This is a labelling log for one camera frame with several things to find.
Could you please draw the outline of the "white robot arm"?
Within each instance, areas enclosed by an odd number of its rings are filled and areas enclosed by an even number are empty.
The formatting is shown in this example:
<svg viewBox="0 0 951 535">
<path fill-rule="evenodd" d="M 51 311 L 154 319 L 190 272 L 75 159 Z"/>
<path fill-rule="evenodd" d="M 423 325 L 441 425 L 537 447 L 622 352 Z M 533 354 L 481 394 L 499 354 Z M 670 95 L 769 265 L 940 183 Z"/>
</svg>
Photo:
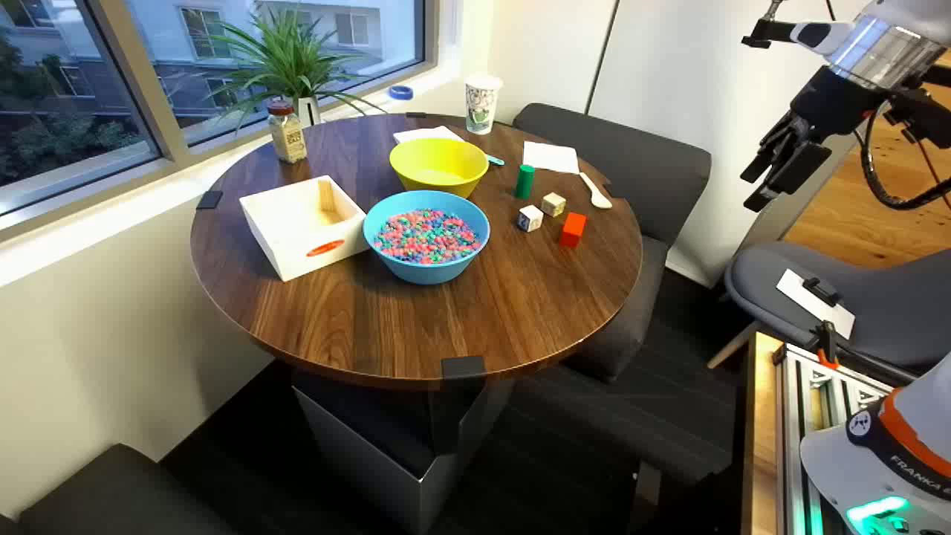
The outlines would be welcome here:
<svg viewBox="0 0 951 535">
<path fill-rule="evenodd" d="M 913 211 L 946 196 L 949 178 L 910 201 L 891 196 L 875 169 L 870 131 L 875 119 L 886 116 L 910 144 L 951 147 L 949 110 L 927 95 L 927 83 L 949 83 L 940 56 L 951 48 L 951 0 L 869 0 L 849 24 L 836 15 L 778 21 L 778 7 L 782 0 L 769 0 L 747 46 L 790 42 L 817 55 L 823 67 L 739 174 L 744 183 L 756 183 L 747 210 L 762 211 L 778 195 L 797 195 L 833 155 L 826 140 L 836 135 L 858 140 L 864 183 L 884 205 Z"/>
</svg>

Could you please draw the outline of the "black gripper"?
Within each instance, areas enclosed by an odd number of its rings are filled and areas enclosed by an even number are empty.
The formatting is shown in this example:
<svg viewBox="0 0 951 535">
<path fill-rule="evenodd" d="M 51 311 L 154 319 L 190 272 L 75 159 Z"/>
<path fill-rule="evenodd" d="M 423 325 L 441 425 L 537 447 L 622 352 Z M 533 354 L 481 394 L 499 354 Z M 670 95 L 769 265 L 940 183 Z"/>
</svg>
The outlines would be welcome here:
<svg viewBox="0 0 951 535">
<path fill-rule="evenodd" d="M 778 195 L 797 195 L 830 159 L 830 150 L 817 144 L 833 135 L 849 135 L 884 101 L 886 89 L 864 89 L 833 70 L 817 70 L 790 100 L 788 114 L 762 138 L 756 159 L 739 174 L 748 184 L 765 178 L 747 196 L 747 210 L 762 211 Z"/>
</svg>

